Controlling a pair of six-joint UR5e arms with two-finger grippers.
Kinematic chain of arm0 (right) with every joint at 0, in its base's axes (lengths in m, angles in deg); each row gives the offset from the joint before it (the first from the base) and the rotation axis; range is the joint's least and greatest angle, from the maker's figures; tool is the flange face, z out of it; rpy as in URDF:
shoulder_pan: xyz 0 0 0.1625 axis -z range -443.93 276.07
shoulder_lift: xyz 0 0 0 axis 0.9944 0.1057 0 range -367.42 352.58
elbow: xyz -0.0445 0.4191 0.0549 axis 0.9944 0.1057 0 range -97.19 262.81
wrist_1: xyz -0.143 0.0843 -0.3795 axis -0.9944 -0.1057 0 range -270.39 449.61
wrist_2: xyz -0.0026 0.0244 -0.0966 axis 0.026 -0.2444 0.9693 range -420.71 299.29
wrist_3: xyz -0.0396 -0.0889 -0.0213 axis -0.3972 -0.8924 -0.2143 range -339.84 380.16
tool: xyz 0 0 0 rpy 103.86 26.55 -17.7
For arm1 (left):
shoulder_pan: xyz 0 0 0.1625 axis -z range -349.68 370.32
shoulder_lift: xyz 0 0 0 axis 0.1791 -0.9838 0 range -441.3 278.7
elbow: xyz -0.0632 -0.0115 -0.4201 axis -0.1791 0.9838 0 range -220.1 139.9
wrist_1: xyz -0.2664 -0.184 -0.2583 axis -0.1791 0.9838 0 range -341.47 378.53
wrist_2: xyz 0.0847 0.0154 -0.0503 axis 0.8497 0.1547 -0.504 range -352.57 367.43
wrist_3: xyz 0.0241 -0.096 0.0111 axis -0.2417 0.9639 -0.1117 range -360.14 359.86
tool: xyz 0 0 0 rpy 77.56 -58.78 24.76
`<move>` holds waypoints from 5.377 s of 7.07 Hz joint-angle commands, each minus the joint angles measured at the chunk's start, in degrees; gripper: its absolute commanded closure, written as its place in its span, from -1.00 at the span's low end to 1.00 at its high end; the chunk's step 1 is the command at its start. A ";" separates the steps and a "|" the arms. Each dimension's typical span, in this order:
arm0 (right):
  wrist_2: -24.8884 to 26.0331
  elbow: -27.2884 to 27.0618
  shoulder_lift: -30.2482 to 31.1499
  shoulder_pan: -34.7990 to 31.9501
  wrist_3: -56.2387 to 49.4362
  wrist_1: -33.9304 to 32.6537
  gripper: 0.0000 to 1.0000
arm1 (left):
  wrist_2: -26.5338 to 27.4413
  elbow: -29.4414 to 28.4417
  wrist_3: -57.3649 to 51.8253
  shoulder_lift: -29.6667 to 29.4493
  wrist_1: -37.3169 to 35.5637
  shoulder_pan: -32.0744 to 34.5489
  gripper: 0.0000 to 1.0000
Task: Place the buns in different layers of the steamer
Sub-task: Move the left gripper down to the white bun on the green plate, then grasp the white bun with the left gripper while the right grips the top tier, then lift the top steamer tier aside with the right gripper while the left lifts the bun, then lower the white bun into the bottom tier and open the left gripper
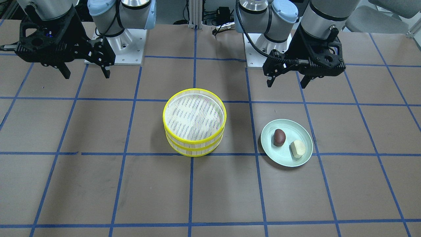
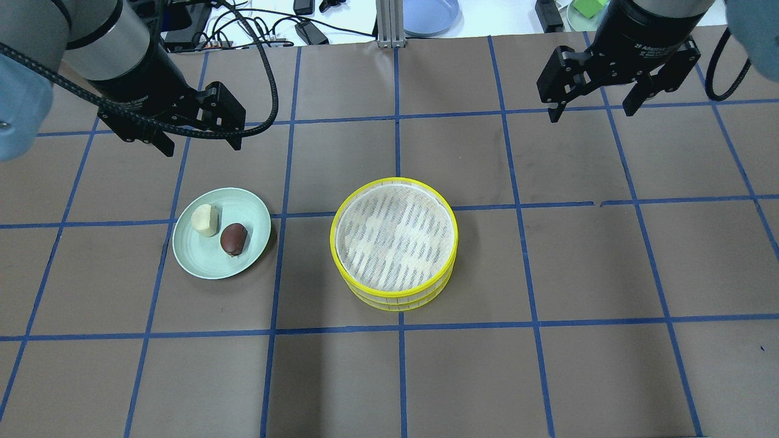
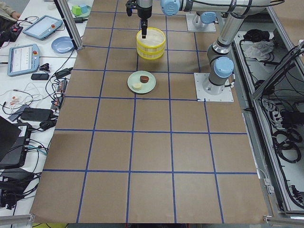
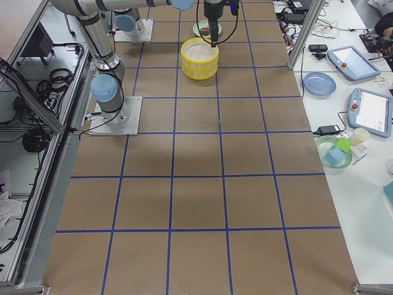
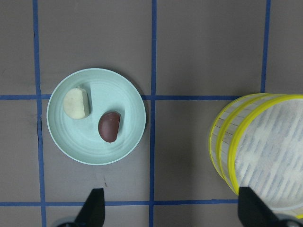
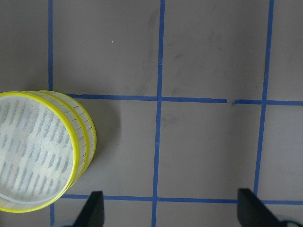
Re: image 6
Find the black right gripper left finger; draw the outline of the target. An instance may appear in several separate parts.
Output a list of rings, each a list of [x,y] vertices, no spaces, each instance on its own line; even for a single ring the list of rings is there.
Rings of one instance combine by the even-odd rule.
[[[102,191],[92,192],[74,222],[75,227],[103,227],[105,222]]]

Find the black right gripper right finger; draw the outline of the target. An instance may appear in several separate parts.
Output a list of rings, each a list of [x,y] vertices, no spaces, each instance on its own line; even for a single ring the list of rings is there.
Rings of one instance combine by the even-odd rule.
[[[248,188],[237,191],[237,218],[242,227],[279,227],[280,221]]]

